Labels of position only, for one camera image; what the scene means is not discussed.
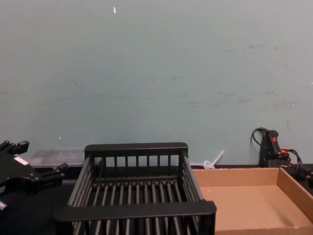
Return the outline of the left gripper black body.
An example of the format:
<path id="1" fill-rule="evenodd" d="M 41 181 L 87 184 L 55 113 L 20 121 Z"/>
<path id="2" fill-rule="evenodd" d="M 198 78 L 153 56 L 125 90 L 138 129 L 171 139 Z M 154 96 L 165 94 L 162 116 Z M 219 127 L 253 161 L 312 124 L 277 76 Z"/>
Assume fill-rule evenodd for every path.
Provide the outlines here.
<path id="1" fill-rule="evenodd" d="M 38 189 L 39 173 L 25 160 L 14 155 L 0 153 L 0 194 L 18 191 L 28 194 Z"/>

